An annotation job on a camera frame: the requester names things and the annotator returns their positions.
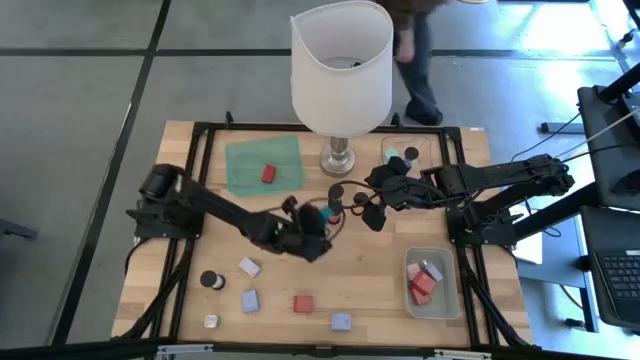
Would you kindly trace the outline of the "person's hand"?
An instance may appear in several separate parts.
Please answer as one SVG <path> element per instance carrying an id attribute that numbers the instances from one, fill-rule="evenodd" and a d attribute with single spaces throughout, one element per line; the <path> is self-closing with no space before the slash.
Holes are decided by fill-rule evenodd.
<path id="1" fill-rule="evenodd" d="M 401 30 L 397 33 L 398 40 L 395 59 L 398 62 L 410 63 L 415 56 L 414 32 L 412 29 Z"/>

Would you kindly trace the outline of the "dark grey furniture foot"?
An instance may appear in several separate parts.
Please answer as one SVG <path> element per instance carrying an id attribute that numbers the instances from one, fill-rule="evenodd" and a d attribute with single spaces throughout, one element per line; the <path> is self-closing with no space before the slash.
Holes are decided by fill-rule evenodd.
<path id="1" fill-rule="evenodd" d="M 38 232 L 0 218 L 0 238 L 4 236 L 18 236 L 24 239 L 34 240 L 37 238 Z"/>

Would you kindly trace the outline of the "white box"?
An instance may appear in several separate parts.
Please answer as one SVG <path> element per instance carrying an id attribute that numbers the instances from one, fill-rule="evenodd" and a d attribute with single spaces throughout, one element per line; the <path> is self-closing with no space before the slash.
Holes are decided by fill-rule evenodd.
<path id="1" fill-rule="evenodd" d="M 260 266 L 248 257 L 244 257 L 239 262 L 238 266 L 240 269 L 242 269 L 247 275 L 249 275 L 252 278 L 255 278 L 261 270 Z"/>

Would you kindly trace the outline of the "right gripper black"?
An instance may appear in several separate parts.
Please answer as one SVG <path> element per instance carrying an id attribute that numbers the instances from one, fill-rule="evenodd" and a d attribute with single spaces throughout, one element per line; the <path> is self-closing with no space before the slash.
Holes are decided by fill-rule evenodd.
<path id="1" fill-rule="evenodd" d="M 389 159 L 373 168 L 365 178 L 369 186 L 382 186 L 382 202 L 368 202 L 361 214 L 363 222 L 372 231 L 381 231 L 386 222 L 386 205 L 391 208 L 439 208 L 443 196 L 434 182 L 421 176 L 407 177 L 409 167 L 402 159 Z"/>

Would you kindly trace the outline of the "grey translucent bin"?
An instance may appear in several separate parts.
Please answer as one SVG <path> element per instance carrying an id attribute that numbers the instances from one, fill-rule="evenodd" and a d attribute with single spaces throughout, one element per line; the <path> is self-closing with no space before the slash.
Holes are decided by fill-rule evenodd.
<path id="1" fill-rule="evenodd" d="M 415 305 L 409 293 L 411 282 L 407 281 L 406 266 L 417 263 L 422 272 L 422 262 L 433 263 L 443 275 L 431 292 L 431 301 L 425 305 Z M 458 289 L 456 283 L 455 262 L 451 252 L 435 247 L 410 247 L 402 261 L 404 305 L 408 314 L 414 318 L 430 320 L 455 320 L 460 313 Z"/>

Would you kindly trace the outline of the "white sheet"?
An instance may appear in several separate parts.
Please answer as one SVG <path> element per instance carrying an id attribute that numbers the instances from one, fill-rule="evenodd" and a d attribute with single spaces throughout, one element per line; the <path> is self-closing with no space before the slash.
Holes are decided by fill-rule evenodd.
<path id="1" fill-rule="evenodd" d="M 541 265 L 543 262 L 543 233 L 539 232 L 518 241 L 513 254 L 519 260 Z"/>

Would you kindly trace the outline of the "person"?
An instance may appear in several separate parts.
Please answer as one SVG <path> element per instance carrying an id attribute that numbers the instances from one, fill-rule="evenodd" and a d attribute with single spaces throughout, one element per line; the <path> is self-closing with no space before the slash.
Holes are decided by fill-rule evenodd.
<path id="1" fill-rule="evenodd" d="M 443 115 L 437 107 L 433 90 L 429 84 L 429 61 L 431 59 L 431 37 L 428 17 L 448 0 L 374 0 L 390 15 L 394 27 L 393 56 L 405 83 L 410 100 L 405 107 L 405 116 L 425 126 L 438 126 Z M 398 62 L 395 52 L 397 33 L 412 29 L 415 41 L 415 56 L 410 63 Z"/>

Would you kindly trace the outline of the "green translucent tray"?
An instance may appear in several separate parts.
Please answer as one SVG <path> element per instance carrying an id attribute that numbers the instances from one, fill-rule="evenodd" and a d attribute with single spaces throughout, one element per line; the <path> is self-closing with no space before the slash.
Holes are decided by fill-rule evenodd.
<path id="1" fill-rule="evenodd" d="M 232 143 L 225 148 L 227 189 L 239 197 L 299 190 L 305 175 L 297 136 Z M 272 184 L 261 182 L 264 167 L 277 167 Z"/>

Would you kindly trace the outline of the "clear plastic tray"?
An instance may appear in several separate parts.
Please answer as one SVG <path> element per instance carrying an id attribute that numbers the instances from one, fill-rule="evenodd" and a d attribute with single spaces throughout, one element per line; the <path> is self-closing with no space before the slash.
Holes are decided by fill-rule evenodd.
<path id="1" fill-rule="evenodd" d="M 385 164 L 384 151 L 386 148 L 395 148 L 399 157 L 403 159 L 409 167 L 409 173 L 417 175 L 420 170 L 430 168 L 434 165 L 432 160 L 432 143 L 429 137 L 424 135 L 390 135 L 381 140 L 381 163 Z M 409 162 L 404 158 L 404 151 L 407 147 L 415 147 L 419 151 L 416 160 Z"/>

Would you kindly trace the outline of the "black aluminium table frame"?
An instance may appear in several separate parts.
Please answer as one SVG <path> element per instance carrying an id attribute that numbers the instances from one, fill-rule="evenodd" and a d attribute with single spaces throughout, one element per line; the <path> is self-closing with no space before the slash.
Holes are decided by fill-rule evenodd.
<path id="1" fill-rule="evenodd" d="M 262 138 L 295 135 L 299 140 L 306 176 L 302 190 L 293 194 L 303 202 L 326 194 L 335 180 L 319 169 L 316 154 L 326 143 L 323 137 L 303 131 L 299 124 L 233 123 L 227 129 L 215 126 L 206 185 L 240 206 L 260 210 L 279 205 L 289 195 L 238 198 L 227 189 L 225 148 L 227 145 Z M 486 134 L 481 128 L 382 127 L 352 142 L 357 165 L 349 178 L 362 181 L 370 169 L 381 162 L 381 140 L 392 130 L 417 130 L 430 138 L 434 165 L 443 158 L 456 162 L 464 153 L 465 162 L 486 166 L 490 160 Z M 410 247 L 449 250 L 444 210 L 388 213 L 382 232 L 370 232 L 359 219 L 348 214 L 345 228 L 334 248 L 321 259 L 308 263 L 288 255 L 273 255 L 250 244 L 238 231 L 213 217 L 204 221 L 204 233 L 195 241 L 195 251 L 187 280 L 179 342 L 233 342 L 250 344 L 336 345 L 467 348 L 471 346 L 465 318 L 463 295 L 456 264 L 456 283 L 460 313 L 455 320 L 418 319 L 404 307 L 402 261 Z M 169 240 L 152 239 L 133 254 L 114 320 L 112 335 L 128 331 L 150 305 L 158 292 L 166 255 L 181 255 L 184 241 L 167 253 Z M 518 335 L 532 343 L 521 286 L 514 259 L 499 247 L 483 247 L 484 261 L 493 301 Z M 249 257 L 261 267 L 249 277 L 239 261 Z M 221 272 L 227 279 L 221 291 L 200 285 L 205 270 Z M 255 289 L 260 310 L 244 313 L 242 293 Z M 293 297 L 312 296 L 312 313 L 294 313 Z M 352 315 L 350 331 L 332 331 L 331 315 Z M 221 317 L 217 328 L 205 328 L 206 315 Z"/>

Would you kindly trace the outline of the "laptop on stand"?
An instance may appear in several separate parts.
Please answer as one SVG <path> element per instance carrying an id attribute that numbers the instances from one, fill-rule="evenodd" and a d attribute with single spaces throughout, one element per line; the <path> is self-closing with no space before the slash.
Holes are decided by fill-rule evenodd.
<path id="1" fill-rule="evenodd" d="M 603 322 L 640 332 L 640 214 L 580 209 Z"/>

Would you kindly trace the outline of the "black rig beam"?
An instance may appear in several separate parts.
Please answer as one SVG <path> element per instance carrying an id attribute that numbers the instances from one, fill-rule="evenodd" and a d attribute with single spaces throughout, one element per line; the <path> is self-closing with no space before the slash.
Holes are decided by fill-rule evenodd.
<path id="1" fill-rule="evenodd" d="M 212 352 L 205 353 L 265 353 L 292 356 L 307 355 L 315 358 L 334 358 L 337 356 L 435 358 L 435 349 L 453 349 L 490 353 L 492 360 L 621 360 L 612 357 L 546 351 L 534 346 L 475 345 L 467 348 L 434 348 L 411 346 L 269 345 L 233 342 L 178 343 L 172 338 L 115 338 L 100 342 L 4 349 L 0 350 L 0 360 L 131 360 L 155 356 L 159 346 L 173 344 L 213 344 L 215 346 Z"/>

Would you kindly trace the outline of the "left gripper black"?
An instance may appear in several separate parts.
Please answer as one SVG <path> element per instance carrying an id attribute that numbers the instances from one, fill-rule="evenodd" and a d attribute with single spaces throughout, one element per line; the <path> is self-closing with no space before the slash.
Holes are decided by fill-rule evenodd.
<path id="1" fill-rule="evenodd" d="M 283 201 L 281 209 L 286 214 L 295 214 L 297 205 L 296 197 L 291 195 Z M 257 220 L 257 246 L 273 254 L 286 253 L 314 262 L 332 248 L 324 215 L 311 204 L 300 206 L 289 223 L 269 213 L 258 213 Z"/>

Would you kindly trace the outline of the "silver lamp white shade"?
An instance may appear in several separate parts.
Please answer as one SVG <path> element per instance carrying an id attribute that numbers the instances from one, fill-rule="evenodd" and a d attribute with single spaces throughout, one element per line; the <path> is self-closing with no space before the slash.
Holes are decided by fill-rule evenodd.
<path id="1" fill-rule="evenodd" d="M 329 139 L 322 170 L 344 177 L 356 162 L 349 140 L 374 130 L 391 110 L 393 22 L 382 6 L 356 0 L 295 15 L 290 28 L 294 112 Z"/>

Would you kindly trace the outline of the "grey stand foot bar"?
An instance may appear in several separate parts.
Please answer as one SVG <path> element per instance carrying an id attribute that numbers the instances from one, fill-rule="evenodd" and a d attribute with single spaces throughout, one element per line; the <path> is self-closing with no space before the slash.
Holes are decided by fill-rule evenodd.
<path id="1" fill-rule="evenodd" d="M 581 123 L 559 123 L 559 122 L 544 122 L 540 125 L 540 132 L 542 134 L 569 134 L 569 135 L 584 135 L 584 127 Z"/>

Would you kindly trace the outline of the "black lid container white contents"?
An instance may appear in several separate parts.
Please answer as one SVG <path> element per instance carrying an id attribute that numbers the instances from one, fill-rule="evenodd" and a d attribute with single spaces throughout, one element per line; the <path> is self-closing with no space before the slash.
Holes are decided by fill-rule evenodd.
<path id="1" fill-rule="evenodd" d="M 200 284 L 205 288 L 221 290 L 226 285 L 226 279 L 221 274 L 212 270 L 206 270 L 200 276 Z"/>

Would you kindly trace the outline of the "silver frame bracket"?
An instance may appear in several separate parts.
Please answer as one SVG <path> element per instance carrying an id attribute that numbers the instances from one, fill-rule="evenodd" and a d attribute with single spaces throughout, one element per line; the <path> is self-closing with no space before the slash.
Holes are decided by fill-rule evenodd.
<path id="1" fill-rule="evenodd" d="M 212 352 L 213 344 L 173 344 L 159 346 L 156 357 L 160 360 L 171 360 L 177 355 Z"/>
<path id="2" fill-rule="evenodd" d="M 435 349 L 434 357 L 447 360 L 492 360 L 490 353 L 453 349 Z"/>

